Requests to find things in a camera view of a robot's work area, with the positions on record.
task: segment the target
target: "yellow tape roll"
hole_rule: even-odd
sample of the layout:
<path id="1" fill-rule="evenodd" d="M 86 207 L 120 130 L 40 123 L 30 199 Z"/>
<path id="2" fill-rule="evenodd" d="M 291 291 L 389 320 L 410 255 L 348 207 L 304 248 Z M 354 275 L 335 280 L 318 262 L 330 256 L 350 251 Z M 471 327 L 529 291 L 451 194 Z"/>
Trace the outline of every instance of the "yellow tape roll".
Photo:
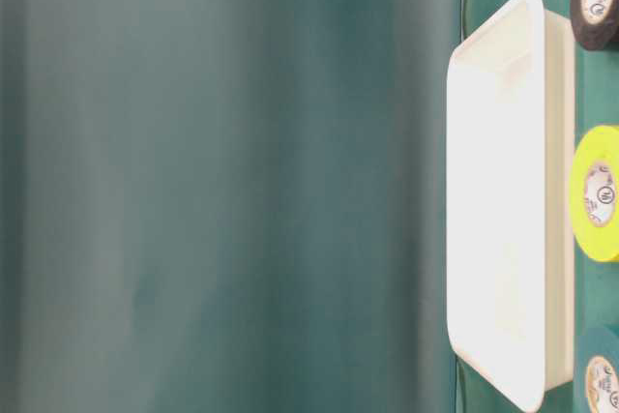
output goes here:
<path id="1" fill-rule="evenodd" d="M 619 126 L 598 126 L 576 149 L 570 177 L 570 215 L 578 244 L 595 261 L 619 261 Z"/>

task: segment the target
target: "green curtain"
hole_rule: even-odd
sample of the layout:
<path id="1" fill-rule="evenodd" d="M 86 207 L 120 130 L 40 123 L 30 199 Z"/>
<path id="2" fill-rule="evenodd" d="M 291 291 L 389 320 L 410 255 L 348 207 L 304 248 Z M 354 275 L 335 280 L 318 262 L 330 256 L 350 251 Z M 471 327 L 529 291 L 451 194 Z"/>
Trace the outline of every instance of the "green curtain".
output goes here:
<path id="1" fill-rule="evenodd" d="M 454 411 L 459 0 L 1 2 L 2 411 Z"/>

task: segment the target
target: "white plastic tray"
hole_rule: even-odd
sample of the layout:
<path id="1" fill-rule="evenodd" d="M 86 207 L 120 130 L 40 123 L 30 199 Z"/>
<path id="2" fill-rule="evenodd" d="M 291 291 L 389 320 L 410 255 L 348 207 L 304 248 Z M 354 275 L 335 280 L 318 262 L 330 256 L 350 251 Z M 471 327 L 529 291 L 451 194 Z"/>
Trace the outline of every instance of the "white plastic tray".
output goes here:
<path id="1" fill-rule="evenodd" d="M 570 381 L 570 22 L 510 0 L 447 77 L 447 323 L 456 354 L 521 410 Z"/>

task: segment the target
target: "electrical tape roll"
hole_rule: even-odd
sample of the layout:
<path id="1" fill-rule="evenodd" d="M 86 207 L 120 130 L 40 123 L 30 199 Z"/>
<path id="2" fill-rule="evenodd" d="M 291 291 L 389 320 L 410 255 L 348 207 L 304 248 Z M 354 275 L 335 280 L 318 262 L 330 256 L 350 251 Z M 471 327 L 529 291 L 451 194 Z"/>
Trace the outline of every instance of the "electrical tape roll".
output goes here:
<path id="1" fill-rule="evenodd" d="M 585 332 L 578 346 L 574 376 L 577 411 L 619 411 L 619 327 Z"/>
<path id="2" fill-rule="evenodd" d="M 618 175 L 619 126 L 598 126 L 578 144 L 570 175 L 572 229 L 594 261 L 619 261 Z"/>
<path id="3" fill-rule="evenodd" d="M 619 0 L 571 0 L 576 40 L 587 50 L 619 47 Z"/>

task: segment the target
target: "teal tape roll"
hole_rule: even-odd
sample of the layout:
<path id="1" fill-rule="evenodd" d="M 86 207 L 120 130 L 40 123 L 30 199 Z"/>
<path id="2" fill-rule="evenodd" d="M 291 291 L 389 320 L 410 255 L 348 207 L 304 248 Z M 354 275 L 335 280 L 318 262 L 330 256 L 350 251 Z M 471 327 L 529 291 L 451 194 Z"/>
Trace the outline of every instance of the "teal tape roll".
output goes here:
<path id="1" fill-rule="evenodd" d="M 619 327 L 588 330 L 580 340 L 574 376 L 578 411 L 619 412 Z"/>

